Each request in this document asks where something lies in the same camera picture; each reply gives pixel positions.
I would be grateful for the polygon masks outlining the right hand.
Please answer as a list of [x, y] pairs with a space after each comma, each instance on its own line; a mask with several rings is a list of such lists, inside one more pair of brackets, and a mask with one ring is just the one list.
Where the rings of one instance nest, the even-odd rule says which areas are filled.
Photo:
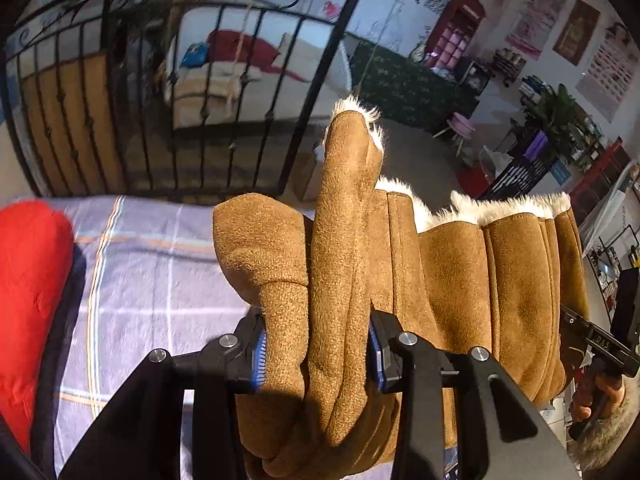
[[596, 364], [590, 364], [582, 369], [582, 378], [572, 397], [572, 421], [582, 422], [590, 419], [592, 411], [598, 408], [602, 400], [605, 400], [605, 404], [601, 408], [599, 418], [609, 418], [622, 405], [625, 396], [623, 378], [608, 376], [601, 372]]

